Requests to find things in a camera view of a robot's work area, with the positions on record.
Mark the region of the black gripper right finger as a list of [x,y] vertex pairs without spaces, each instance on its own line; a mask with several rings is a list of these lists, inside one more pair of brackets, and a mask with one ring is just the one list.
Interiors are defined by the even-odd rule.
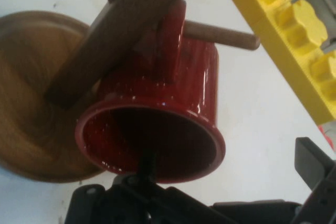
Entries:
[[308,137],[298,137],[295,169],[311,194],[292,223],[335,223],[335,161]]

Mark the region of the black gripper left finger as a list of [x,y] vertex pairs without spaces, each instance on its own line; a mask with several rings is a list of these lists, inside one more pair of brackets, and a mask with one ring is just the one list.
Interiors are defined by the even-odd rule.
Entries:
[[145,153],[135,173],[118,175],[109,189],[94,184],[73,192],[65,223],[228,223],[216,210],[156,183],[156,155]]

